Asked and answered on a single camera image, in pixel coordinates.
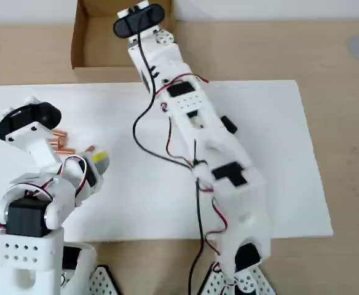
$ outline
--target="copper cylinder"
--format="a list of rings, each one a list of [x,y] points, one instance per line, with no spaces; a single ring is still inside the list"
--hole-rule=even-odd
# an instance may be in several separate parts
[[[95,149],[96,149],[96,146],[91,145],[91,146],[88,147],[85,151],[86,151],[86,152],[94,152]]]
[[[67,142],[68,138],[67,137],[58,137],[58,147],[64,148],[66,146],[66,142]]]
[[[76,150],[69,149],[69,148],[61,148],[61,149],[54,148],[54,152],[56,152],[57,154],[60,154],[60,155],[73,155],[76,153]]]
[[[67,133],[67,132],[61,131],[61,130],[58,130],[58,129],[52,130],[52,134],[53,134],[54,136],[62,137],[62,138],[68,137],[68,133]]]
[[[59,147],[59,138],[52,138],[49,140],[49,143],[52,147]]]

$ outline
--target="robotic arm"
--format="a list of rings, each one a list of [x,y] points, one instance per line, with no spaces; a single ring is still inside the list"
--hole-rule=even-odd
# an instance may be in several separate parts
[[[198,161],[192,171],[201,185],[213,189],[227,219],[228,227],[217,239],[216,259],[233,278],[270,256],[265,180],[216,114],[173,35],[159,27],[163,8],[143,1],[120,11],[118,17],[114,33],[128,39],[128,53],[141,80],[178,126],[190,158],[197,142],[197,157],[204,161]]]
[[[65,243],[62,224],[99,190],[105,169],[91,152],[60,160],[49,144],[60,120],[57,108],[31,98],[0,123],[0,139],[29,152],[41,170],[13,180],[0,202],[0,295],[74,295],[89,289],[95,249]]]

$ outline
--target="metal base plate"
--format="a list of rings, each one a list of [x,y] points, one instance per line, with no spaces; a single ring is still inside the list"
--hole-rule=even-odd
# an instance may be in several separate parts
[[[274,289],[257,266],[237,272],[236,283],[232,286],[228,285],[222,271],[213,270],[214,265],[211,265],[198,295],[275,295]]]
[[[107,266],[99,265],[89,280],[91,295],[121,295]]]

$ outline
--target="table surface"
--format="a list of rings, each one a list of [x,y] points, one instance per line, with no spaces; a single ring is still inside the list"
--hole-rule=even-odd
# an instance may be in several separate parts
[[[73,27],[0,26],[0,85],[72,83]],[[262,268],[279,294],[359,294],[359,21],[179,23],[178,43],[209,79],[296,79],[334,228],[274,240]],[[94,244],[124,294],[185,294],[196,241]],[[194,289],[213,259],[207,251]]]

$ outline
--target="black cable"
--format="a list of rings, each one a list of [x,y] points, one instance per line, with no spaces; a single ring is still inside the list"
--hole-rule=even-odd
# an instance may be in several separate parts
[[[192,294],[193,272],[196,267],[197,261],[199,261],[201,255],[203,253],[203,250],[204,250],[204,232],[203,232],[203,224],[202,224],[202,215],[200,212],[200,179],[198,179],[198,178],[196,181],[196,204],[197,204],[197,221],[199,223],[199,231],[200,231],[200,249],[192,263],[191,269],[189,270],[189,277],[188,277],[188,281],[187,281],[188,295]]]
[[[141,30],[141,20],[142,18],[146,15],[146,12],[148,10],[145,10],[143,12],[143,14],[140,16],[140,19],[138,20],[138,28],[137,28],[137,44],[138,44],[138,48],[140,50],[140,55],[141,55],[141,58],[143,59],[143,62],[145,64],[145,67],[147,68],[148,70],[148,74],[149,74],[149,77],[151,79],[151,83],[152,83],[152,99],[151,99],[151,102],[149,103],[149,106],[137,117],[137,119],[134,121],[133,123],[133,139],[135,140],[136,144],[144,151],[144,152],[147,152],[148,154],[150,155],[153,155],[157,158],[160,158],[164,161],[168,161],[168,162],[171,162],[171,163],[174,163],[174,164],[177,164],[177,165],[181,165],[182,167],[185,167],[189,170],[192,170],[192,168],[190,168],[188,165],[184,164],[184,163],[181,163],[179,161],[175,161],[175,160],[172,160],[170,158],[167,158],[167,157],[164,157],[162,155],[159,155],[159,154],[156,154],[155,152],[152,152],[150,151],[149,149],[147,149],[146,147],[144,147],[139,141],[138,141],[138,138],[136,136],[136,127],[137,127],[137,123],[138,121],[141,120],[141,118],[143,118],[147,112],[149,112],[152,108],[152,106],[154,105],[154,102],[155,102],[155,98],[156,98],[156,84],[155,84],[155,78],[154,76],[152,75],[152,71],[151,71],[151,68],[149,67],[149,64],[148,64],[148,61],[147,61],[147,58],[145,57],[145,54],[144,54],[144,50],[143,50],[143,46],[141,45],[141,36],[140,36],[140,30]]]
[[[66,277],[63,275],[63,274],[61,274],[61,278],[63,279],[63,281],[62,281],[62,284],[61,284],[61,287],[63,286],[63,284],[65,284],[65,281],[66,281]]]

